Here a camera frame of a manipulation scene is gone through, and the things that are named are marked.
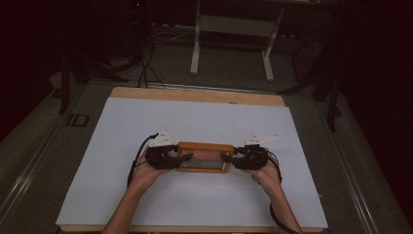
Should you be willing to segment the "white metal stand frame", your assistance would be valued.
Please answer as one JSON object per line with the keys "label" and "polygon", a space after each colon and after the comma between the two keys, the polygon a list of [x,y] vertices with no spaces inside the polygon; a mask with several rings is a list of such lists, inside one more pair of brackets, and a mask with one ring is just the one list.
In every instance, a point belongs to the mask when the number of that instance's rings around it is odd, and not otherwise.
{"label": "white metal stand frame", "polygon": [[237,19],[219,16],[203,15],[201,13],[202,0],[197,0],[195,17],[195,41],[190,66],[190,74],[197,75],[200,63],[200,36],[202,31],[241,34],[266,37],[269,39],[265,50],[261,52],[265,76],[268,82],[273,82],[275,76],[270,61],[270,54],[278,36],[282,22],[284,7],[280,7],[274,21],[258,19]]}

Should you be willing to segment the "person's right hand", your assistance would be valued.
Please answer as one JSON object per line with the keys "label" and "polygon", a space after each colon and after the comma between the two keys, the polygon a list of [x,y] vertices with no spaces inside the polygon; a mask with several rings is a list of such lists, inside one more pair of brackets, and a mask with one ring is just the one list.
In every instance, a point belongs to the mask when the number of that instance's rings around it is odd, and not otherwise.
{"label": "person's right hand", "polygon": [[251,177],[257,181],[269,196],[278,194],[282,190],[279,170],[268,162],[263,168],[251,172]]}

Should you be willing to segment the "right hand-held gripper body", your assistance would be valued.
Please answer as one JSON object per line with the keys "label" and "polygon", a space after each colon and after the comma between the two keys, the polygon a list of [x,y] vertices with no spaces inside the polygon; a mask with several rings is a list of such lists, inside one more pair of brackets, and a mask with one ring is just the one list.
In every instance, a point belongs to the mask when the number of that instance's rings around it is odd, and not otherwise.
{"label": "right hand-held gripper body", "polygon": [[277,157],[274,153],[262,147],[261,144],[275,140],[278,137],[278,135],[250,133],[243,146],[246,149],[246,155],[233,155],[233,166],[240,170],[257,171],[263,168],[268,162],[271,162],[277,168],[279,166]]}

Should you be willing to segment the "person's left hand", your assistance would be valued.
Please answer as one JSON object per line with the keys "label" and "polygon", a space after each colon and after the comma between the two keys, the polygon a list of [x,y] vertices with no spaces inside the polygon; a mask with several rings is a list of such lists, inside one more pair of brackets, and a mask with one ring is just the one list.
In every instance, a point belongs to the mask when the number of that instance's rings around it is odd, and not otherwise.
{"label": "person's left hand", "polygon": [[148,189],[159,176],[166,172],[167,170],[157,170],[153,168],[147,163],[145,157],[141,156],[131,180],[131,187]]}

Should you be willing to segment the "wooden box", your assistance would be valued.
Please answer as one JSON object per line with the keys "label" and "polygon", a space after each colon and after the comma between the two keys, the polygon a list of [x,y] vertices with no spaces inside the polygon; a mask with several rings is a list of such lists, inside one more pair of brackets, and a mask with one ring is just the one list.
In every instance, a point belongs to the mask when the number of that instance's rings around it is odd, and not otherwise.
{"label": "wooden box", "polygon": [[[181,141],[178,143],[178,155],[193,153],[192,159],[220,159],[220,155],[233,155],[234,147],[229,144],[217,144],[217,143],[203,143],[203,142],[186,142]],[[188,162],[182,162],[178,170],[181,172],[190,173],[210,173],[210,174],[225,174],[228,172],[230,164],[225,163],[223,170],[207,170],[207,169],[195,169],[190,168]]]}

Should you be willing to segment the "black metal stand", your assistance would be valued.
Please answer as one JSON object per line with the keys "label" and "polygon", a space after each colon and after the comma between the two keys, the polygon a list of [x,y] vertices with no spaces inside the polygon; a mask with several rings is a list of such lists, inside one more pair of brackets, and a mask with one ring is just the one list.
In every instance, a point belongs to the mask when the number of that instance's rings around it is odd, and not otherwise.
{"label": "black metal stand", "polygon": [[319,52],[310,70],[305,73],[303,80],[295,86],[279,91],[279,94],[291,95],[313,85],[316,86],[312,93],[313,101],[322,102],[328,99],[326,123],[329,129],[335,133],[340,85],[339,66],[337,58],[325,49]]}
{"label": "black metal stand", "polygon": [[60,63],[60,88],[56,90],[57,96],[60,98],[59,114],[63,114],[70,103],[70,74],[73,74],[79,83],[85,84],[89,80],[85,67],[89,67],[109,80],[115,82],[127,82],[127,79],[118,76],[117,72],[132,68],[134,64],[135,59],[132,59],[127,63],[109,67],[100,64],[98,61],[87,57],[76,50],[64,53]]}

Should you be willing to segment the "small black floor plate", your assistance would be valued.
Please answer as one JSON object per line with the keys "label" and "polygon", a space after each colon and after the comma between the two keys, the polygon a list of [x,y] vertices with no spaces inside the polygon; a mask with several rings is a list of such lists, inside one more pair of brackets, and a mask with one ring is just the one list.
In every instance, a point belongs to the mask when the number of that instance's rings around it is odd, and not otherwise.
{"label": "small black floor plate", "polygon": [[84,114],[71,114],[65,124],[66,127],[86,127],[90,116]]}

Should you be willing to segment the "metal floor rail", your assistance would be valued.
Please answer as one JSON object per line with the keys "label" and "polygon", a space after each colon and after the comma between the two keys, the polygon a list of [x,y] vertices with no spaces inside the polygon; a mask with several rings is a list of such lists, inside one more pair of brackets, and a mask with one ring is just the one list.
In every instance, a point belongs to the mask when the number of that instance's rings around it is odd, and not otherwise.
{"label": "metal floor rail", "polygon": [[355,171],[352,169],[348,154],[345,152],[344,145],[340,141],[337,132],[333,132],[327,123],[328,105],[323,102],[316,102],[315,107],[322,119],[324,128],[328,131],[330,140],[333,143],[335,153],[338,157],[339,167],[342,171],[347,190],[350,194],[358,219],[365,234],[380,234],[377,224],[371,214],[371,211],[366,203],[364,194],[362,193],[359,183],[357,182]]}
{"label": "metal floor rail", "polygon": [[22,170],[0,199],[0,233],[56,230],[74,169],[67,134],[58,122],[33,139]]}

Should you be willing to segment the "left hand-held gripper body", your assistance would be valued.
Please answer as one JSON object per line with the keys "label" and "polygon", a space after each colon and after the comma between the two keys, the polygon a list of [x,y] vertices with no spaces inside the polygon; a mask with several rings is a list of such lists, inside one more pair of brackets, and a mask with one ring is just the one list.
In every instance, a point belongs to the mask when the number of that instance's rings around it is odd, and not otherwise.
{"label": "left hand-held gripper body", "polygon": [[146,150],[147,163],[157,170],[171,170],[179,167],[176,152],[169,151],[175,145],[168,132],[163,131],[151,140]]}

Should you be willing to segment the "grey panel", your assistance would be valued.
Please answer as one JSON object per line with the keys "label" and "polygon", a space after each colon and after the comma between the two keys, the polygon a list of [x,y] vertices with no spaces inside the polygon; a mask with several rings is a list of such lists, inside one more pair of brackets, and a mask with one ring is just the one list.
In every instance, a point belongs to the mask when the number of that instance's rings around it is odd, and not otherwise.
{"label": "grey panel", "polygon": [[192,159],[188,163],[190,168],[195,169],[207,169],[207,170],[223,170],[225,167],[225,163],[222,162],[220,159]]}

